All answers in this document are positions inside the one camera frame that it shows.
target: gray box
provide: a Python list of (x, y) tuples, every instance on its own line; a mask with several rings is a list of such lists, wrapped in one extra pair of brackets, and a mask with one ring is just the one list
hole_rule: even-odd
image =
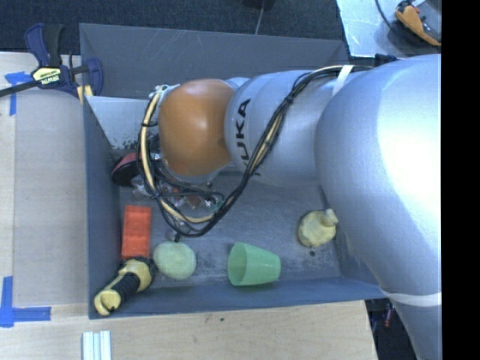
[[(167, 239), (168, 226), (156, 203), (138, 200), (113, 184), (111, 169), (131, 152), (149, 93), (156, 85), (197, 78), (255, 77), (275, 71), (346, 64), (336, 40), (268, 37), (172, 29), (80, 26), (84, 59), (98, 57), (105, 74), (100, 97), (84, 105), (88, 223), (89, 317), (100, 318), (95, 294), (115, 277), (121, 263), (126, 204), (151, 206), (151, 251)], [(119, 113), (129, 113), (119, 121)], [(240, 181), (235, 169), (215, 179), (228, 194)], [(315, 187), (287, 190), (250, 181), (229, 213), (201, 238), (185, 239), (196, 252), (188, 280), (157, 273), (153, 284), (124, 303), (112, 317), (273, 308), (384, 297), (373, 275), (349, 249), (338, 226), (336, 238), (310, 249), (299, 244), (300, 217), (323, 204)], [(280, 256), (275, 283), (235, 288), (227, 278), (227, 257), (235, 242), (247, 242)]]

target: blue clamp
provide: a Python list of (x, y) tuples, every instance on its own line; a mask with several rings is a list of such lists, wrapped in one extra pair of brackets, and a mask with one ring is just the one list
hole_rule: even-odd
[(28, 51), (38, 61), (38, 68), (31, 73), (40, 89), (57, 89), (78, 96), (79, 84), (75, 75), (88, 72), (90, 87), (94, 95), (99, 95), (104, 84), (101, 63), (98, 58), (89, 58), (86, 65), (81, 67), (67, 67), (62, 65), (59, 53), (59, 37), (64, 29), (63, 25), (35, 24), (25, 33), (25, 42)]

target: black carpet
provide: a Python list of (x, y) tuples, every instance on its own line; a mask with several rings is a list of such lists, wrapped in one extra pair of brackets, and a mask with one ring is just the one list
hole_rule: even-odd
[[(442, 0), (429, 0), (439, 11)], [(0, 0), (0, 50), (26, 51), (25, 31), (63, 24), (62, 54), (80, 54), (80, 23), (343, 40), (335, 0)], [(372, 310), (379, 360), (415, 360), (401, 321)]]

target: orange sponge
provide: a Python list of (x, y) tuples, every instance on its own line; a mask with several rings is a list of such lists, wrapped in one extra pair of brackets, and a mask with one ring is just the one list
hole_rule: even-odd
[(138, 205), (126, 205), (121, 240), (121, 258), (149, 257), (152, 209)]

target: green plastic cup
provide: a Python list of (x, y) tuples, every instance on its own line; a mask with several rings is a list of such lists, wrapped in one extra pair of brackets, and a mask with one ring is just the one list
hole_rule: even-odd
[(280, 270), (280, 257), (250, 244), (235, 243), (228, 256), (228, 278), (234, 286), (271, 283)]

